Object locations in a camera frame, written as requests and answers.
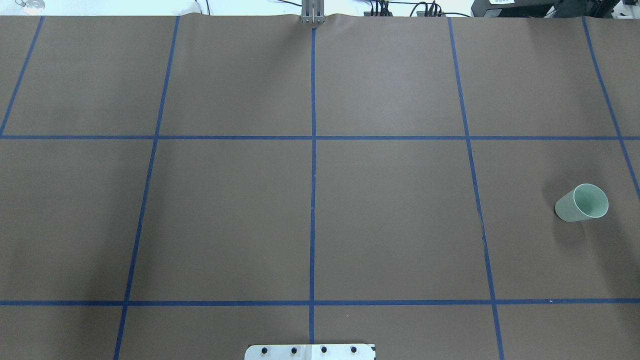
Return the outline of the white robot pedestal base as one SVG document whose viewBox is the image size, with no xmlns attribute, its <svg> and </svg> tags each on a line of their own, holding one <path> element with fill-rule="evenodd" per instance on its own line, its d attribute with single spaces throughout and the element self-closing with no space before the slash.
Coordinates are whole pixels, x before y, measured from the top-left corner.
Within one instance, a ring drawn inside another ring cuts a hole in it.
<svg viewBox="0 0 640 360">
<path fill-rule="evenodd" d="M 374 344 L 256 344 L 249 346 L 245 360 L 375 360 Z"/>
</svg>

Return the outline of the brown paper table mat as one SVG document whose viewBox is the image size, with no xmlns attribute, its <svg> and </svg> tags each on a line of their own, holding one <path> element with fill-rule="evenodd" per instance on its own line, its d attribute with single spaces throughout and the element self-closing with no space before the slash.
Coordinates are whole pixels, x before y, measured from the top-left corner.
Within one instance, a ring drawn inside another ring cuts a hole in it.
<svg viewBox="0 0 640 360">
<path fill-rule="evenodd" d="M 639 358 L 637 19 L 2 16 L 0 152 L 3 360 Z"/>
</svg>

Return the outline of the green plastic cup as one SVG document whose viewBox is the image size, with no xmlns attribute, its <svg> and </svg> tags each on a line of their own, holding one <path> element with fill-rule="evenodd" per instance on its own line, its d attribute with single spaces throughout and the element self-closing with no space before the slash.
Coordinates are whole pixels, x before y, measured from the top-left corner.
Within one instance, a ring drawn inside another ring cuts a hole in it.
<svg viewBox="0 0 640 360">
<path fill-rule="evenodd" d="M 566 223 L 599 219 L 609 209 L 608 196 L 601 188 L 590 183 L 576 186 L 554 205 L 555 214 Z"/>
</svg>

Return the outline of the black printer box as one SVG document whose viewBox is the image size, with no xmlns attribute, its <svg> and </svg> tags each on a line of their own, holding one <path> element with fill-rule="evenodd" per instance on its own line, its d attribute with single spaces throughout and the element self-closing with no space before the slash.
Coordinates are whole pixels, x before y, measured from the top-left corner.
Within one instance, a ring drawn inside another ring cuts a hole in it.
<svg viewBox="0 0 640 360">
<path fill-rule="evenodd" d="M 474 18 L 611 19 L 619 0 L 474 0 Z"/>
</svg>

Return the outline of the aluminium frame post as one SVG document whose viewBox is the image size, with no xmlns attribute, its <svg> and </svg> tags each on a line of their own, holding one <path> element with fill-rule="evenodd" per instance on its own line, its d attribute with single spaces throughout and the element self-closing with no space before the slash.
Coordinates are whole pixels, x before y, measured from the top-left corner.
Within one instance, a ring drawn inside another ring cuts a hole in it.
<svg viewBox="0 0 640 360">
<path fill-rule="evenodd" d="M 326 21 L 324 0 L 301 0 L 301 22 L 318 25 Z"/>
</svg>

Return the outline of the round clear tape roll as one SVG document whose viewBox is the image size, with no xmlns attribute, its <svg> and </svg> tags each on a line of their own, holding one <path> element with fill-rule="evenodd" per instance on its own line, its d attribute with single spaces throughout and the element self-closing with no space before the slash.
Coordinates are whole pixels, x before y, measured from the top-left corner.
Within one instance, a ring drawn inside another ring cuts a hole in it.
<svg viewBox="0 0 640 360">
<path fill-rule="evenodd" d="M 15 0 L 14 2 L 28 15 L 40 14 L 46 8 L 44 0 Z"/>
</svg>

